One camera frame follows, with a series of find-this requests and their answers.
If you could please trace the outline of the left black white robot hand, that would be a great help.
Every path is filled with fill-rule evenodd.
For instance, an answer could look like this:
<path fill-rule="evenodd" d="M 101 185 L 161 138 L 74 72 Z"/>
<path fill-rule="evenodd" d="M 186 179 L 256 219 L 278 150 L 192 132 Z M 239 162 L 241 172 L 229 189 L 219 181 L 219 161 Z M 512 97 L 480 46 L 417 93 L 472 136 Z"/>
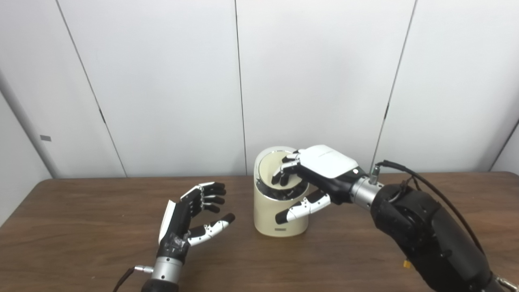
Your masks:
<path fill-rule="evenodd" d="M 178 202 L 169 200 L 158 236 L 157 257 L 172 258 L 185 263 L 189 248 L 202 244 L 226 229 L 234 220 L 232 213 L 210 223 L 191 227 L 191 221 L 202 211 L 219 213 L 225 203 L 225 184 L 206 182 L 195 185 Z"/>

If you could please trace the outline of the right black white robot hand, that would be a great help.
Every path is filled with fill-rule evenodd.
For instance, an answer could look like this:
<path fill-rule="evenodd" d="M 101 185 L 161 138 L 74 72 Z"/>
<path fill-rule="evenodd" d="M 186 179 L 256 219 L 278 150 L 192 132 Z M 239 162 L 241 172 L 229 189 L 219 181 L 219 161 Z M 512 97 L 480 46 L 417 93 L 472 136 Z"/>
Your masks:
<path fill-rule="evenodd" d="M 352 204 L 355 183 L 365 176 L 358 163 L 325 145 L 315 145 L 286 155 L 274 171 L 273 185 L 286 186 L 292 174 L 317 190 L 275 216 L 277 224 L 316 213 L 330 204 Z"/>

